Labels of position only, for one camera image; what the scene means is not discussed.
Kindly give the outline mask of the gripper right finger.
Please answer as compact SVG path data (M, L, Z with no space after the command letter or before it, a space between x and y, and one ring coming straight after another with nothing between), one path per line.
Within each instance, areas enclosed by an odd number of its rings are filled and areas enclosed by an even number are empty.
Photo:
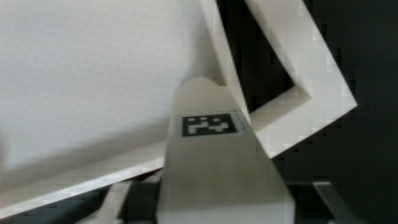
M330 181L289 182L294 224L367 224L357 217Z

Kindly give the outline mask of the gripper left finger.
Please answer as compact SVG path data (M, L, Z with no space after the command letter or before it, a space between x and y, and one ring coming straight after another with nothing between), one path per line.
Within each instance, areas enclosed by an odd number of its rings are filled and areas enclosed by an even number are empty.
M95 212L76 224L154 224L159 181L122 181L110 187Z

